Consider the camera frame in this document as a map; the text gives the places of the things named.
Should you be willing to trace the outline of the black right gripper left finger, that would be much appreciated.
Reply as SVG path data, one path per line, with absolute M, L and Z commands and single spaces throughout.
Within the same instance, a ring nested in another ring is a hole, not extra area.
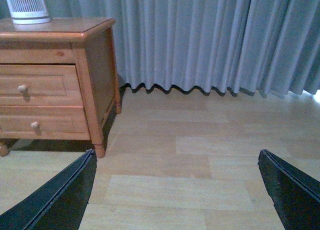
M 77 230 L 93 189 L 97 156 L 87 150 L 0 216 L 2 230 Z

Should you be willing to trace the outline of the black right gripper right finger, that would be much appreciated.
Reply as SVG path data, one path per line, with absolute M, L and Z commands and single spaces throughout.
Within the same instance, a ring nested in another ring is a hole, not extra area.
M 286 230 L 320 228 L 320 182 L 272 152 L 259 153 L 266 191 Z

